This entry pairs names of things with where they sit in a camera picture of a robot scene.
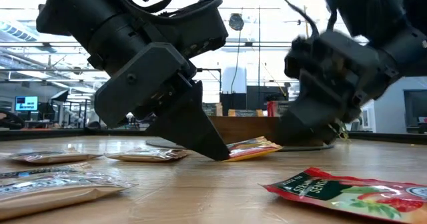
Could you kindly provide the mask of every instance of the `food packet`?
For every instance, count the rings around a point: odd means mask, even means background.
[[[230,158],[225,161],[241,161],[254,157],[261,157],[268,153],[279,151],[282,146],[268,141],[265,137],[257,137],[247,141],[240,141],[227,145]]]
[[[184,150],[177,149],[144,149],[137,148],[121,153],[106,153],[106,157],[122,161],[162,162],[175,161],[187,155]]]
[[[427,223],[427,186],[336,177],[309,168],[264,186],[281,197],[397,223]]]
[[[133,187],[80,163],[0,173],[0,220],[64,207]]]
[[[35,151],[29,153],[13,153],[2,154],[2,156],[9,160],[24,161],[28,163],[37,164],[52,164],[52,163],[66,163],[74,161],[87,161],[102,155],[80,153],[74,148],[65,151]]]

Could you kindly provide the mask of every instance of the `wooden table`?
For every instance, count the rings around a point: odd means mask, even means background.
[[[141,137],[39,139],[0,142],[0,152],[74,147],[104,153],[144,143]],[[28,169],[0,162],[2,172]],[[175,163],[129,163],[104,157],[90,163],[106,174],[139,185],[94,202],[3,223],[381,223],[285,201],[258,184],[282,181],[308,167],[335,175],[427,184],[425,146],[357,140],[324,151],[274,153],[236,163],[217,163],[195,153]]]

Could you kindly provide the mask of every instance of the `snack bag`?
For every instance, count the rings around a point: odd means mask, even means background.
[[[37,164],[87,161],[100,156],[102,155],[80,153],[74,148],[70,148],[66,151],[35,151],[30,153],[14,153],[3,155],[3,157],[6,159]]]
[[[0,174],[0,220],[64,207],[133,187],[87,163]]]
[[[398,223],[427,223],[425,185],[336,177],[312,167],[264,188],[291,201]]]
[[[175,161],[187,155],[184,150],[137,148],[122,153],[106,153],[106,157],[122,161],[162,162]]]
[[[265,137],[257,137],[247,141],[227,145],[230,150],[230,158],[225,161],[241,161],[254,157],[261,157],[268,153],[279,151],[282,146],[268,141]]]

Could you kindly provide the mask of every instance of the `computer monitor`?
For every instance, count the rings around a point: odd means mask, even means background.
[[[16,97],[15,111],[37,111],[39,106],[38,97]]]

